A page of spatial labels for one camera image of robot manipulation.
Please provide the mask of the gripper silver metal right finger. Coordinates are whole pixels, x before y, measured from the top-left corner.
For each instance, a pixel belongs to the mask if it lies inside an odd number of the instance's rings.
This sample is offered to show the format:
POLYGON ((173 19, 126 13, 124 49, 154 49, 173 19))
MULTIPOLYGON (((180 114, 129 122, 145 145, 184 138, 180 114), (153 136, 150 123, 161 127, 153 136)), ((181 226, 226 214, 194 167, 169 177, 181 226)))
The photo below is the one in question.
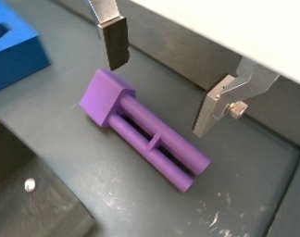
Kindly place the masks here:
POLYGON ((206 93, 193 126, 198 137, 209 132, 226 114, 238 119, 248 108, 244 100, 264 94, 280 77, 277 72, 248 58, 241 60, 237 75, 237 78, 226 75, 206 93))

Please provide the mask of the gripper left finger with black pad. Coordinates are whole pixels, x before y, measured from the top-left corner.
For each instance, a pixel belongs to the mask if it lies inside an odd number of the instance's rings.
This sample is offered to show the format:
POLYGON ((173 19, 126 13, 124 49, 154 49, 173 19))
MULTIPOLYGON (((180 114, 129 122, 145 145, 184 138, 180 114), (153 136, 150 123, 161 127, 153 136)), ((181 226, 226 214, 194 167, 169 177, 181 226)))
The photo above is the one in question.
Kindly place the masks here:
POLYGON ((126 17, 121 15, 115 0, 85 1, 105 42, 107 66, 115 70, 130 58, 126 17))

